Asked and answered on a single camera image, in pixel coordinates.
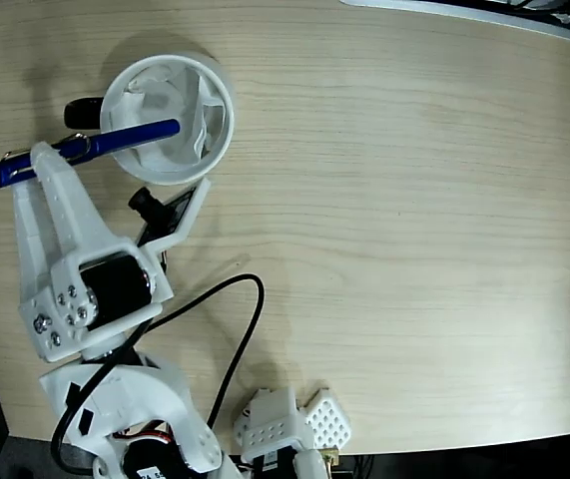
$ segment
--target wood grain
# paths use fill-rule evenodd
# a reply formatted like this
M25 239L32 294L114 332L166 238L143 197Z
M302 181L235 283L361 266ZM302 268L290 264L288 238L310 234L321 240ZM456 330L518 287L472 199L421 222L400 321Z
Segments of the wood grain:
M238 90L238 129L185 245L177 297L260 274L265 313L221 414L260 386L335 390L347 452L570 432L570 43L334 0L0 0L0 156L67 132L64 105L150 54L199 50ZM134 235L140 186L79 169ZM161 198L176 192L154 188ZM250 286L145 338L207 413ZM0 396L48 438L42 363L17 314L11 197L0 192Z

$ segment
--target white paper cup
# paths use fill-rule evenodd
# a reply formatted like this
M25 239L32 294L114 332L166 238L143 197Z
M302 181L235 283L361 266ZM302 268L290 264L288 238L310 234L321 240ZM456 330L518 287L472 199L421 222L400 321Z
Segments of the white paper cup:
M190 70L189 78L191 79L194 78L192 72L196 72L200 79L207 81L206 90L215 91L217 93L217 101L222 100L220 105L216 105L215 108L211 110L216 111L214 136L211 135L212 128L207 128L208 123L202 122L204 126L202 131L208 131L210 133L207 140L209 147L197 152L194 151L195 149L187 148L188 153L191 152L195 154L192 158L193 161L185 162L184 159L190 155L180 155L180 149L170 148L172 145L181 144L181 142L186 142L186 144L189 145L188 140L192 138L192 135L196 137L199 135L199 127L197 127L199 121L195 122L195 118L199 117L197 114L192 114L191 118L180 118L180 113L174 116L171 108L174 105L185 105L194 101L193 95L190 94L193 93L193 88L189 91L181 92L184 97L181 98L179 95L178 103L170 102L165 104L165 108L168 108L169 105L169 110L161 114L165 115L162 118L154 118L154 110L151 110L152 113L149 113L150 110L145 110L145 114L141 114L140 112L132 113L135 107L132 103L134 100L131 99L135 98L139 100L144 96L132 95L132 80L136 78L136 82L138 82L138 79L141 78L139 75L141 72L145 72L143 75L146 75L147 72L158 71L159 68L161 70L164 68L178 70L187 68ZM162 82L159 82L155 85L162 87L161 84ZM152 97L153 95L146 97L145 101ZM114 130L133 127L136 126L136 124L151 123L168 118L176 118L181 124L181 131L177 135L154 144L121 150L113 153L112 156L123 170L144 182L156 185L191 183L209 172L221 160L229 147L234 132L234 91L228 75L218 62L199 53L187 52L175 55L157 55L144 58L134 63L118 75L109 86L100 109L100 129L102 133L108 133Z

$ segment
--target white plastic part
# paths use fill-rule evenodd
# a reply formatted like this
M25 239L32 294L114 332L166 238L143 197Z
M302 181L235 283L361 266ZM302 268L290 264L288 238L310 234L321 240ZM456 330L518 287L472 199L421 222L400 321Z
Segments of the white plastic part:
M313 429L316 449L337 447L342 449L350 440L352 431L348 417L329 389L321 389L300 411L305 423Z
M206 473L220 468L223 463L220 445L194 407L183 372L158 357L141 353L139 356L147 365L116 366L85 401L67 431L73 445L98 456L95 477L127 479L121 469L127 441L115 439L113 434L155 419L171 426L191 469ZM57 417L67 408L70 390L82 387L100 367L76 360L41 377L41 385ZM80 427L85 410L90 411L85 414L91 413L87 430ZM103 474L99 474L100 466L106 468ZM221 479L238 478L232 466L224 463Z
M221 467L215 469L207 475L207 479L251 479L246 478L241 471L238 470L234 461L223 453L223 462Z
M141 92L146 86L152 88L157 84L160 88L169 77L185 69L196 72L200 82L197 92L184 92L184 98L175 102L175 116L161 112L160 116L150 117L135 112L144 106ZM145 182L156 185L191 183L210 171L229 147L236 123L234 96L231 79L223 67L205 55L186 52L144 58L126 68L108 88L101 107L101 131L106 133L139 122L180 117L177 119L181 131L171 139L163 140L159 145L122 150L113 156L123 170ZM189 103L193 97L196 97L196 105L185 110L185 101ZM210 118L215 109L223 111L216 116L217 120ZM186 111L192 113L182 118ZM180 155L185 145L191 145L191 153L196 157L181 163L174 157L186 157ZM207 153L202 156L203 146Z
M259 395L269 394L270 392L271 391L269 389L265 388L259 389L254 393L252 399L250 399L250 402L253 399L257 398ZM234 438L236 439L236 442L238 443L239 446L243 445L243 434L245 433L245 431L249 429L249 414L250 414L250 404L247 403L247 406L245 406L243 412L241 412L241 415L238 416L236 421L234 421Z
M328 479L322 456L315 449L296 454L293 458L293 468L297 479Z
M111 233L78 175L56 150L39 143L32 149L31 160L37 180L12 187L21 278L19 312L38 354L52 362L83 349L100 348L161 313L162 302L173 292L158 253L187 236L210 184L203 180L195 187L184 222L174 234L138 248L131 239ZM115 253L136 260L149 280L152 300L90 331L87 326L97 305L81 279L80 268ZM36 327L36 321L45 321L44 327Z
M313 448L313 431L295 408L291 387L252 399L249 420L249 429L243 434L241 456L247 463L285 447L295 451Z

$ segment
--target bolt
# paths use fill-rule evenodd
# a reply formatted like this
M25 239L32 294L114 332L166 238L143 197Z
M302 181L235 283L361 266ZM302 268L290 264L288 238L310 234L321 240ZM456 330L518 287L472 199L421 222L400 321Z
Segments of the bolt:
M46 316L45 314L39 314L38 316L36 316L36 319L34 319L34 330L38 334L42 334L44 331L47 330L47 326L51 325L52 325L52 318Z
M96 293L91 287L87 288L87 297L89 298L89 302L96 304Z
M52 344L54 344L55 346L61 345L61 336L58 332L56 331L52 332L52 335L49 337L52 340Z
M34 319L34 330L37 334L42 334L47 329L47 325L45 324L45 316L43 314L39 314Z
M152 282L149 279L149 275L147 274L146 271L143 271L143 278L145 279L145 286L147 287L147 289L151 289L152 288Z

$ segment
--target wire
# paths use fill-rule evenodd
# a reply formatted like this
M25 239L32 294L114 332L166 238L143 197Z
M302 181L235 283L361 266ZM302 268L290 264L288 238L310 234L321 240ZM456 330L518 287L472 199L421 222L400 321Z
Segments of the wire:
M187 303L186 305L182 306L176 311L168 314L164 318L159 319L153 324L151 320L145 321L141 323L134 330L132 335L127 338L127 340L123 343L123 345L119 347L111 356L109 356L105 361L105 363L98 369L98 371L96 371L94 375L89 378L89 380L85 383L83 388L76 395L73 402L67 406L67 409L65 410L60 420L58 421L56 429L54 430L54 434L52 435L52 442L50 445L50 452L52 454L54 462L56 462L58 467L60 467L63 471L69 474L74 474L77 476L93 475L93 471L90 468L71 466L65 463L65 461L63 461L63 458L61 456L61 446L63 444L63 438L65 437L65 433L67 432L67 429L69 428L74 416L80 410L80 408L89 398L89 396L92 395L94 389L96 389L96 387L100 384L100 382L103 379L105 379L105 377L107 377L107 375L112 371L112 369L114 369L114 367L116 367L122 361L125 355L134 348L134 345L140 340L141 337L143 337L143 334L151 332L154 329L157 329L158 327L162 326L163 324L166 324L169 321L176 319L178 316L185 314L187 311L198 306L200 303L207 300L214 294L220 292L221 290L225 289L226 287L231 286L232 284L248 280L253 281L258 288L258 298L256 300L256 307L254 309L254 315L252 316L249 326L245 331L245 335L243 336L243 339L241 340L241 343L239 344L238 349L236 350L236 353L234 354L234 357L232 358L232 361L230 362L227 368L227 372L225 373L223 382L221 383L221 386L218 390L218 394L216 395L214 405L212 406L212 411L210 413L207 423L209 427L213 427L214 423L216 422L216 418L218 417L221 405L223 404L223 400L225 399L225 394L227 393L229 384L232 380L232 377L234 376L234 372L236 371L236 368L238 367L238 364L243 356L243 353L245 352L245 349L247 348L247 345L249 344L249 341L252 338L252 334L254 333L254 330L258 325L258 321L261 317L263 306L265 304L265 285L263 284L263 281L256 274L250 272L232 276L224 280L223 282L217 284L216 286L212 287L211 289L205 291L203 294L198 296L193 301Z

